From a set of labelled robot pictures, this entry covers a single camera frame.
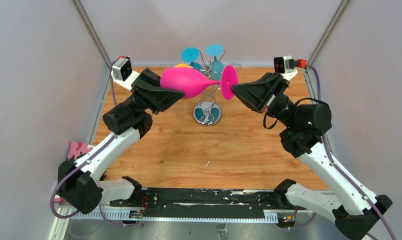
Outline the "pink wine glass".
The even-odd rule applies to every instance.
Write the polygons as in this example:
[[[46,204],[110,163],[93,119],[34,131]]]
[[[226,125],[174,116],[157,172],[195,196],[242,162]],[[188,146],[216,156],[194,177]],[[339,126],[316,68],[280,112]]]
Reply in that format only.
[[[230,100],[235,96],[231,88],[236,84],[238,84],[237,72],[231,65],[224,68],[220,81],[210,80],[190,67],[169,67],[160,77],[162,88],[182,91],[185,94],[184,99],[196,97],[208,86],[220,85],[223,97]]]

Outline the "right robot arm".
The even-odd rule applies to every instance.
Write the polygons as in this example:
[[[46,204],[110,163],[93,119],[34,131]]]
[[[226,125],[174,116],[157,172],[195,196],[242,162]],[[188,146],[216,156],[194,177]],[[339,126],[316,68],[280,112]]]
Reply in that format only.
[[[330,106],[317,99],[296,102],[285,94],[289,81],[281,74],[234,84],[233,94],[249,109],[274,118],[285,129],[280,133],[284,150],[312,169],[333,192],[327,196],[291,179],[275,188],[274,201],[281,208],[301,207],[325,217],[348,239],[361,240],[392,205],[361,184],[330,152],[325,133],[330,130]]]

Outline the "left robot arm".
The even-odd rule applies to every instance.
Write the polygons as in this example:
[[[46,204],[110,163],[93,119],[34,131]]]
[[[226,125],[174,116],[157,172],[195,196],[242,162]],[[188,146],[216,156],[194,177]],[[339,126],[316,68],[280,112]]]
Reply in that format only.
[[[140,74],[132,72],[127,78],[132,94],[103,115],[110,134],[79,159],[64,161],[58,168],[58,184],[51,196],[52,213],[55,197],[72,205],[76,212],[88,214],[104,203],[123,200],[131,207],[142,200],[140,184],[124,176],[116,180],[101,180],[105,170],[124,150],[139,141],[151,128],[153,119],[146,112],[163,112],[185,98],[190,91],[191,69],[169,67],[162,75],[146,68]]]

